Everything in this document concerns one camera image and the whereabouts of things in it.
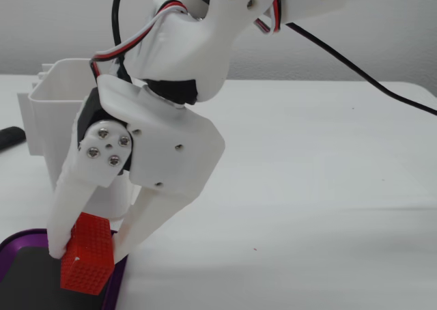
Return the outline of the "white fixed gripper finger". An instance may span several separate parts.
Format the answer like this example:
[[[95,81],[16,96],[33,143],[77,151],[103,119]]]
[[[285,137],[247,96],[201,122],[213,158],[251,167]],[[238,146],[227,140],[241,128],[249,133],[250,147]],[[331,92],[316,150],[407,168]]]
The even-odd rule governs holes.
[[[113,258],[118,263],[180,210],[192,203],[192,195],[141,188],[129,207],[119,231],[113,235]]]

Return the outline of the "white moving gripper finger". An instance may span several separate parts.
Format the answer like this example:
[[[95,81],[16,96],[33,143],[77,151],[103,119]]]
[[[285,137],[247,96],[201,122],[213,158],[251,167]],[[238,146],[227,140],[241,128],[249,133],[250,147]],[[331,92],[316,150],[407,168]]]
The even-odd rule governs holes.
[[[82,212],[118,221],[130,206],[131,188],[121,172],[132,139],[116,121],[92,124],[81,141],[73,124],[70,147],[62,165],[47,223],[50,256],[66,252],[71,230]]]

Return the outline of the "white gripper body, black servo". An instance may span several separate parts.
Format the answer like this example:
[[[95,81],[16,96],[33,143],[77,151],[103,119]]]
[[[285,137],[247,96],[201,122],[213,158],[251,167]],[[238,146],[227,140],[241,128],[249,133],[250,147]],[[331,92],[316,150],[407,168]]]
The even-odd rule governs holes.
[[[109,128],[107,140],[90,128],[76,155],[81,179],[108,187],[126,161],[133,184],[165,199],[193,202],[220,160],[225,141],[214,124],[183,106],[115,76],[98,77],[102,108],[127,124]]]

